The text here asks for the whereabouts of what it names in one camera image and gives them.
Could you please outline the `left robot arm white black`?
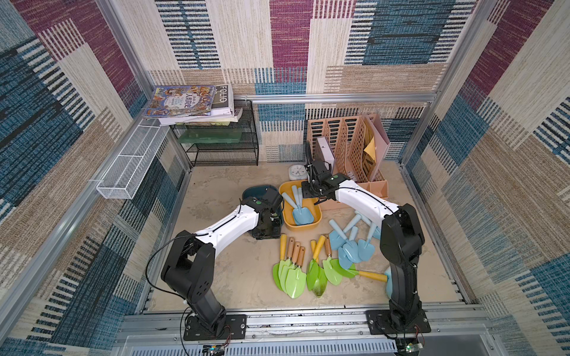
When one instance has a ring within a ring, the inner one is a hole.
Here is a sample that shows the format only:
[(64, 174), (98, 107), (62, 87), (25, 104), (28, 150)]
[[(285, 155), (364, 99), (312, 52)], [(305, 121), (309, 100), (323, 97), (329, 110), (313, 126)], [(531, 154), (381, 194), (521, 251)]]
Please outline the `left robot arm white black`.
[(272, 185), (254, 189), (256, 195), (245, 196), (232, 213), (210, 227), (179, 233), (160, 273), (161, 280), (191, 307), (200, 326), (215, 337), (224, 332), (227, 315), (211, 290), (216, 257), (243, 234), (256, 240), (281, 235), (283, 197)]

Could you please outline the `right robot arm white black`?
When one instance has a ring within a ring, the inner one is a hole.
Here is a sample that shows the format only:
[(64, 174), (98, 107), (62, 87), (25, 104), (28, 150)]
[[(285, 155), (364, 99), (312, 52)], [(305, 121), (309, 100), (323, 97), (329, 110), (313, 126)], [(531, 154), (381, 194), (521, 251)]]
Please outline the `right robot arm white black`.
[(392, 294), (388, 310), (367, 313), (370, 333), (402, 336), (431, 332), (417, 289), (417, 268), (425, 236), (416, 209), (371, 194), (348, 176), (331, 173), (323, 161), (309, 157), (305, 168), (308, 181), (301, 184), (305, 198), (344, 203), (381, 227), (379, 246), (390, 263)]

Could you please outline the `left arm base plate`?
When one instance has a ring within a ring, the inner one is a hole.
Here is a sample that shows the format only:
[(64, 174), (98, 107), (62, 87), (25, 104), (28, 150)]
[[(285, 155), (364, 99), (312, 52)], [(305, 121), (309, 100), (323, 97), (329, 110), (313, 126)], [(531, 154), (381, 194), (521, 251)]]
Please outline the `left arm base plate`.
[(185, 317), (182, 326), (184, 341), (243, 340), (246, 337), (247, 316), (228, 314), (221, 320), (209, 325), (197, 316)]

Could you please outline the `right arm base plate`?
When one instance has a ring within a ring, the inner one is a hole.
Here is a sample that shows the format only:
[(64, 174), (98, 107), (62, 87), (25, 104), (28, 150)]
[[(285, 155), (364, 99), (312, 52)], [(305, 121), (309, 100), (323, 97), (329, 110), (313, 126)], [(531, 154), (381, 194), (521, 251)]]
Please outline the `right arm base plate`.
[(414, 336), (416, 333), (430, 333), (432, 328), (423, 309), (414, 315), (403, 315), (388, 309), (373, 309), (365, 312), (371, 335)]

